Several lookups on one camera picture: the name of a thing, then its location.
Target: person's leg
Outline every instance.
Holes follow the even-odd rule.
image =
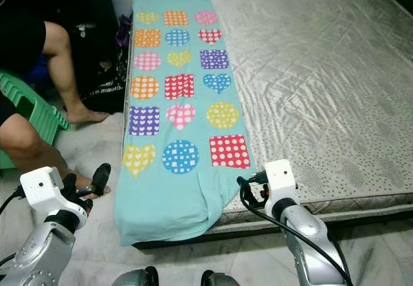
[[[23,173],[41,167],[56,167],[62,178],[74,171],[66,167],[60,153],[43,141],[35,128],[19,114],[11,115],[0,126],[0,148]],[[76,187],[88,186],[92,180],[76,173]]]
[[[104,120],[109,114],[93,112],[80,100],[68,33],[55,23],[45,22],[45,25],[46,40],[42,53],[47,56],[50,78],[66,106],[67,120],[70,123]]]

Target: green plastic stool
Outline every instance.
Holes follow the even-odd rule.
[[[56,107],[49,105],[24,81],[1,70],[0,90],[47,143],[53,143],[59,126],[65,130],[69,129],[69,123]],[[15,168],[13,161],[3,150],[0,150],[0,169],[10,168]]]

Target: tiled floor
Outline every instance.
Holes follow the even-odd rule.
[[[123,117],[60,132],[56,146],[68,164],[92,175],[103,162],[112,164],[112,192],[95,201],[86,226],[76,233],[72,260],[62,286],[110,285],[132,269],[154,265],[161,285],[200,285],[204,270],[225,272],[241,285],[299,285],[293,257],[280,234],[139,251],[120,247],[113,222],[113,201],[119,175]],[[16,171],[5,171],[0,202],[17,185]],[[14,200],[0,221],[0,258],[18,249],[32,228],[25,200]],[[413,219],[388,224],[345,227],[334,231],[347,257],[354,285],[413,285]]]

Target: pink circle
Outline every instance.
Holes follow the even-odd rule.
[[[212,26],[218,20],[218,17],[215,13],[205,10],[195,14],[195,19],[201,25]]]
[[[135,56],[135,66],[140,71],[153,71],[161,66],[161,57],[153,52],[143,52]]]

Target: yellow square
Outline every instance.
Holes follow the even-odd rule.
[[[163,12],[163,22],[165,26],[187,26],[188,18],[185,12],[171,10]]]
[[[159,47],[161,46],[160,29],[136,30],[135,46],[137,47]]]

